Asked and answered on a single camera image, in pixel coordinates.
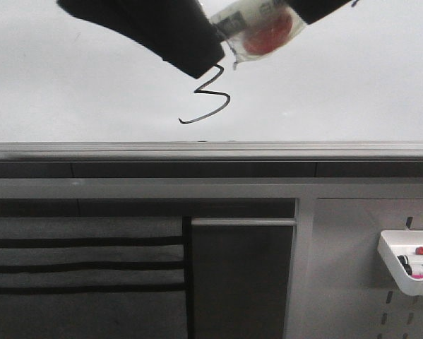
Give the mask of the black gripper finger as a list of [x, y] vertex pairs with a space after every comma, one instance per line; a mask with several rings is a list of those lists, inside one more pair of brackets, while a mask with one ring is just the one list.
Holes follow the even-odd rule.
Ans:
[[195, 79], [225, 56], [218, 32], [198, 1], [64, 0], [57, 4], [75, 18], [134, 40]]
[[349, 2], [350, 0], [289, 0], [288, 5], [307, 25], [311, 25]]

